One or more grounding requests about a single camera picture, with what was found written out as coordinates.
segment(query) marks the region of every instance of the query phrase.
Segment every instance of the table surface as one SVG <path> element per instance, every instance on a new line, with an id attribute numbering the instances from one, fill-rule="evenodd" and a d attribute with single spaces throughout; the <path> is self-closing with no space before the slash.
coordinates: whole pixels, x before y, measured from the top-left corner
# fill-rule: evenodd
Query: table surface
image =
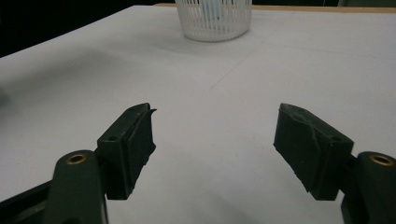
<path id="1" fill-rule="evenodd" d="M 0 59 L 0 201 L 149 102 L 157 145 L 111 223 L 342 223 L 273 147 L 280 103 L 395 157 L 396 14 L 253 10 L 220 43 L 185 38 L 174 7 L 130 7 Z"/>

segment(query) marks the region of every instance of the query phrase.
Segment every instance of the ribbed plastic cup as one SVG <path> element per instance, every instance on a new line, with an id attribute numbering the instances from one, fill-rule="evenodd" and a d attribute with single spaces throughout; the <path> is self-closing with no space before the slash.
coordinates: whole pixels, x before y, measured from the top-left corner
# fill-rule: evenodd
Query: ribbed plastic cup
<path id="1" fill-rule="evenodd" d="M 251 0 L 176 0 L 183 34 L 198 41 L 223 41 L 246 32 Z"/>

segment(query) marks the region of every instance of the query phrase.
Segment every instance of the transparent container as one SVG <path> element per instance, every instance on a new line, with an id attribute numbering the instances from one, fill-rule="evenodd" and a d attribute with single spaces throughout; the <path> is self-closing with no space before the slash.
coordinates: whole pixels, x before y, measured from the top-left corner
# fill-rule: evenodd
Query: transparent container
<path id="1" fill-rule="evenodd" d="M 198 41 L 222 41 L 250 26 L 251 0 L 176 0 L 183 34 Z"/>

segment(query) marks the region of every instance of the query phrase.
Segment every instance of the white tabletop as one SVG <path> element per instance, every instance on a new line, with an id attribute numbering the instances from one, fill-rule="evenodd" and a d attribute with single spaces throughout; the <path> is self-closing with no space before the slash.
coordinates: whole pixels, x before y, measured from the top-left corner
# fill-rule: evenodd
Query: white tabletop
<path id="1" fill-rule="evenodd" d="M 174 7 L 130 7 L 0 59 L 0 201 L 151 103 L 157 145 L 110 223 L 343 223 L 273 147 L 280 103 L 395 157 L 396 14 L 253 11 L 235 40 L 185 38 Z"/>

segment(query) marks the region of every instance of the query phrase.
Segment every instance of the white table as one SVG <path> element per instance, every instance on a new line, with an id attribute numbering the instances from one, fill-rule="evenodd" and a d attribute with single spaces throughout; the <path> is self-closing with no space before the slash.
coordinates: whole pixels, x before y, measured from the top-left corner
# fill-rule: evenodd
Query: white table
<path id="1" fill-rule="evenodd" d="M 279 104 L 395 157 L 396 14 L 254 10 L 231 41 L 185 38 L 174 7 L 131 7 L 0 59 L 0 201 L 149 102 L 157 145 L 110 223 L 342 223 L 272 146 Z"/>

